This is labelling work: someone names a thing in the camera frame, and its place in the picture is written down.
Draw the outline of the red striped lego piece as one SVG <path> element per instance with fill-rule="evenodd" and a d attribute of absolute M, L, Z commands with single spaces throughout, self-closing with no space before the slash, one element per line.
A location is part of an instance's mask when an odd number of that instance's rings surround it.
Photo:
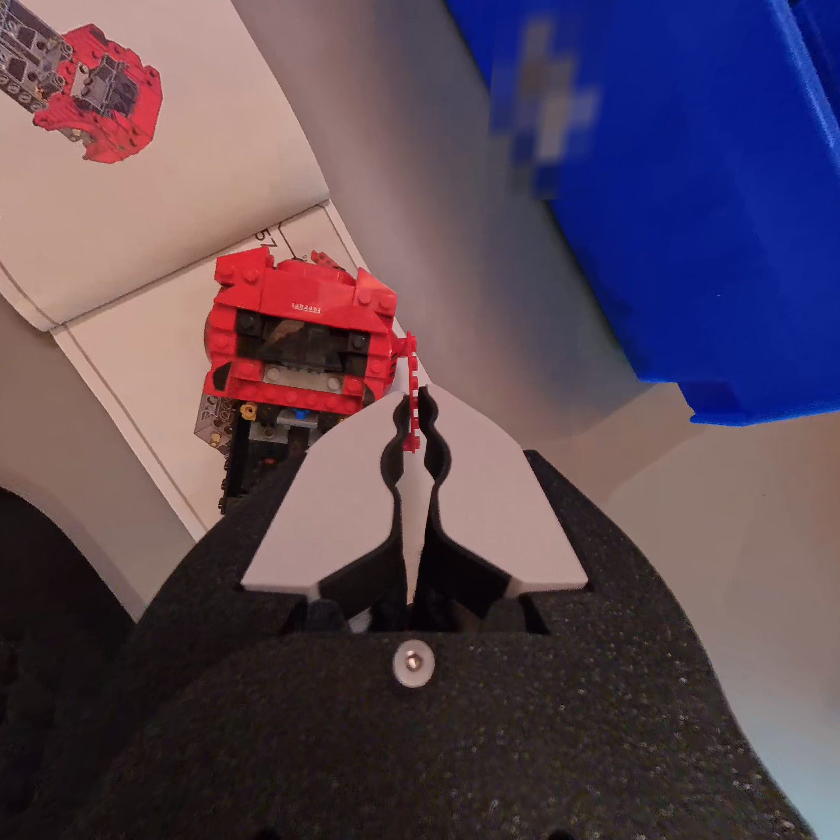
<path fill-rule="evenodd" d="M 421 447 L 419 416 L 419 361 L 417 358 L 417 337 L 410 331 L 396 342 L 396 358 L 406 363 L 406 385 L 403 388 L 408 397 L 409 430 L 403 441 L 403 451 L 415 454 Z"/>

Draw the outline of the lego instruction booklet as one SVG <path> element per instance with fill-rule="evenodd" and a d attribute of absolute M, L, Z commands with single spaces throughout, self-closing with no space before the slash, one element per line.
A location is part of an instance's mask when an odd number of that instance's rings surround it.
<path fill-rule="evenodd" d="M 50 332 L 199 540 L 218 257 L 366 267 L 231 2 L 2 2 L 2 294 Z"/>

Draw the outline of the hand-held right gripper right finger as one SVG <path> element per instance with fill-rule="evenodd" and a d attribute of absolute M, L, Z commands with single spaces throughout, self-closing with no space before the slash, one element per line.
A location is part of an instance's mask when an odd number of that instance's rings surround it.
<path fill-rule="evenodd" d="M 442 594 L 580 590 L 587 574 L 523 449 L 444 389 L 418 393 L 434 479 L 417 582 Z"/>

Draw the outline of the red and black lego car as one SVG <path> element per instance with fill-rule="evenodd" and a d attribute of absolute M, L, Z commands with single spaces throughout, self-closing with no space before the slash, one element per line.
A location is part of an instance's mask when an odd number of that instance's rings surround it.
<path fill-rule="evenodd" d="M 323 252 L 276 261 L 260 246 L 218 257 L 214 278 L 194 434 L 224 456 L 224 515 L 392 389 L 400 337 L 394 290 Z"/>

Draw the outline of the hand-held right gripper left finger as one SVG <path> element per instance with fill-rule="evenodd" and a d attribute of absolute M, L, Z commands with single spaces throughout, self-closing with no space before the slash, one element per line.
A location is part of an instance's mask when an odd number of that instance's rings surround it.
<path fill-rule="evenodd" d="M 405 572 L 403 442 L 412 412 L 392 392 L 313 444 L 241 580 L 250 592 L 377 600 Z"/>

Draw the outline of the black quilted chair seat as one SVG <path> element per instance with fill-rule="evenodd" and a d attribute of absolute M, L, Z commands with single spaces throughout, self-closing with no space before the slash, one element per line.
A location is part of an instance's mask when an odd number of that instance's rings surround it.
<path fill-rule="evenodd" d="M 53 838 L 53 778 L 133 620 L 39 509 L 1 493 L 2 838 Z"/>

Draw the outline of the blue plastic bin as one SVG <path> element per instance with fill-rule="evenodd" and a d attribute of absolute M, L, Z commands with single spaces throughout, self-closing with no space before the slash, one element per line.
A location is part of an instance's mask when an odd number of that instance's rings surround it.
<path fill-rule="evenodd" d="M 837 412 L 838 2 L 445 5 L 638 379 Z"/>

